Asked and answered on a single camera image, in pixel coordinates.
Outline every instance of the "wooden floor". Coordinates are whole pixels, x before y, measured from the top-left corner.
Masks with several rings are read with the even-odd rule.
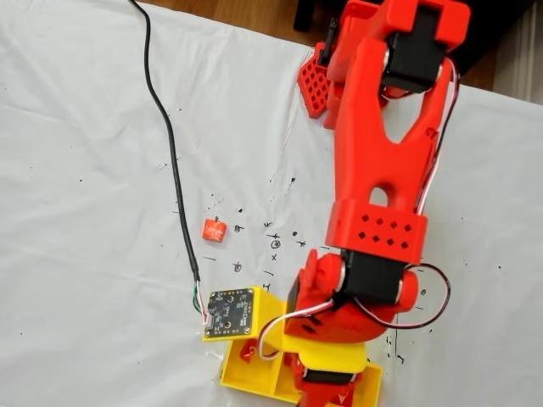
[[[326,37],[328,23],[341,12],[334,0],[316,4],[309,32],[293,28],[297,0],[143,0],[146,3],[195,14],[206,19],[258,31],[283,40],[315,45]],[[487,91],[492,90],[495,71],[495,49],[487,53],[462,78],[462,83]]]

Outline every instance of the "circuit board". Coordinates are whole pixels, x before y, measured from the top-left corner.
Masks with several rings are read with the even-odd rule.
[[[217,291],[210,294],[205,337],[248,335],[253,322],[253,290]]]

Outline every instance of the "yellow 3d-printed base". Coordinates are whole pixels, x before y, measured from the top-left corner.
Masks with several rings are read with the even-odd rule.
[[[361,372],[362,379],[355,386],[352,407],[376,407],[381,386],[382,368],[367,362],[364,343],[320,343],[290,337],[283,333],[284,324],[278,323],[266,336],[266,352],[272,348],[281,352],[274,360],[262,360],[254,349],[249,362],[240,358],[248,339],[256,339],[261,328],[272,318],[285,312],[286,304],[262,290],[252,287],[253,320],[249,334],[233,337],[204,337],[205,342],[230,340],[222,365],[221,385],[261,396],[298,403],[300,395],[294,386],[293,372],[283,363],[285,352],[298,354],[309,369],[343,373]]]

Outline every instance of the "white sheet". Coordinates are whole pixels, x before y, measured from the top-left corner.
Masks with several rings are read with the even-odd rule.
[[[311,50],[144,7],[204,292],[264,283],[284,296],[333,201],[332,134],[295,85]],[[282,405],[218,386],[222,346],[200,342],[144,28],[124,0],[2,1],[0,405]],[[416,112],[397,103],[388,127]],[[543,403],[541,129],[542,107],[462,88],[424,249],[451,304],[429,328],[369,343],[381,406]],[[199,238],[215,216],[220,245]],[[439,306],[439,280],[419,277],[423,310],[400,322]]]

